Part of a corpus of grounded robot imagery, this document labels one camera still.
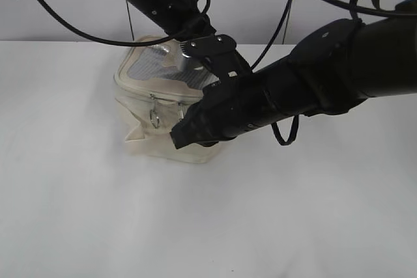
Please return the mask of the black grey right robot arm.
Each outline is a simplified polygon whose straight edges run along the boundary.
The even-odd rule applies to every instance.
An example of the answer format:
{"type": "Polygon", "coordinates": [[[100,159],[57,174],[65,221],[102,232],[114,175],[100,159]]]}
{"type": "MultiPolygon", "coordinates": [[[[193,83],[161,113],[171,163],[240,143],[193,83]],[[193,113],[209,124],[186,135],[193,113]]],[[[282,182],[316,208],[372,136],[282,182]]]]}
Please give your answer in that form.
{"type": "Polygon", "coordinates": [[[342,115],[369,98],[416,92],[415,18],[333,21],[258,71],[236,46],[226,35],[181,45],[217,81],[173,126],[176,148],[208,147],[265,126],[286,146],[296,139],[302,115],[342,115]]]}

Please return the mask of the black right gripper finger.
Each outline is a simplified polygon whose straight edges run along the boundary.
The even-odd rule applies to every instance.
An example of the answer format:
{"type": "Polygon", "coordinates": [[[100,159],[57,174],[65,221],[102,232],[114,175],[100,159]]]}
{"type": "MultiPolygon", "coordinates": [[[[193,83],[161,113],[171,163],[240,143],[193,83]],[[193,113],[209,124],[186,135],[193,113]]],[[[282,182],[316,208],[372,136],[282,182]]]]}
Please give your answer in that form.
{"type": "Polygon", "coordinates": [[[208,148],[228,138],[212,129],[198,108],[189,108],[184,118],[171,130],[171,139],[176,149],[197,144],[208,148]]]}

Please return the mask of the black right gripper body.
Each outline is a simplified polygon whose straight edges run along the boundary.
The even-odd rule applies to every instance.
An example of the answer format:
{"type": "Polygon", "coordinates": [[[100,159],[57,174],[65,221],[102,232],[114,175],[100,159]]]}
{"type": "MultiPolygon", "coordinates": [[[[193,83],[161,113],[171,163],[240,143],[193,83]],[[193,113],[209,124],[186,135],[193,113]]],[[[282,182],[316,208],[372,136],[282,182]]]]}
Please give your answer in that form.
{"type": "Polygon", "coordinates": [[[316,107],[313,91],[291,71],[260,71],[208,87],[197,105],[207,124],[228,141],[316,107]]]}

